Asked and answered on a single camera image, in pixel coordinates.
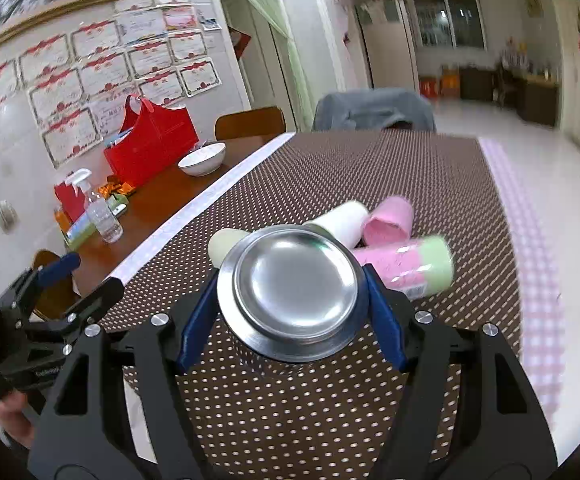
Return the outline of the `person's left hand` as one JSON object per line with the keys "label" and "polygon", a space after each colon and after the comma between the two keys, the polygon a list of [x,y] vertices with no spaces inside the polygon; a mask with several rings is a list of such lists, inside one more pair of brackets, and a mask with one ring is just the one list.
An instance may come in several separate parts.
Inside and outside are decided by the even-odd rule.
{"label": "person's left hand", "polygon": [[0,399],[0,426],[10,437],[28,450],[31,448],[35,428],[25,414],[28,397],[25,393],[12,390]]}

